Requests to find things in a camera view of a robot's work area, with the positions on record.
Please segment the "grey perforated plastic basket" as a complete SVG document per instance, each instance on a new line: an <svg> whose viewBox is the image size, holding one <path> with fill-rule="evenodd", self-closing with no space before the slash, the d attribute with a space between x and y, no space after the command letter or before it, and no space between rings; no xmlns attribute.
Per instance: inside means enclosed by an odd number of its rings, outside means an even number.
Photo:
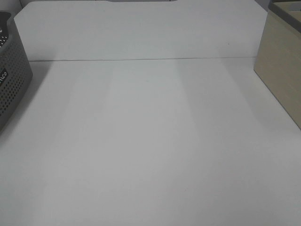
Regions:
<svg viewBox="0 0 301 226"><path fill-rule="evenodd" d="M0 129L24 97L32 70L21 41L14 14L0 12Z"/></svg>

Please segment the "beige storage box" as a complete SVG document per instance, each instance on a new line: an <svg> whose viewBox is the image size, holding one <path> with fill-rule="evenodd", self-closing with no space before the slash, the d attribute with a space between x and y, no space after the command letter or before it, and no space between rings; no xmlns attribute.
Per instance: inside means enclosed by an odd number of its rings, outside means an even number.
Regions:
<svg viewBox="0 0 301 226"><path fill-rule="evenodd" d="M268 5L254 71L301 125L301 2L272 0Z"/></svg>

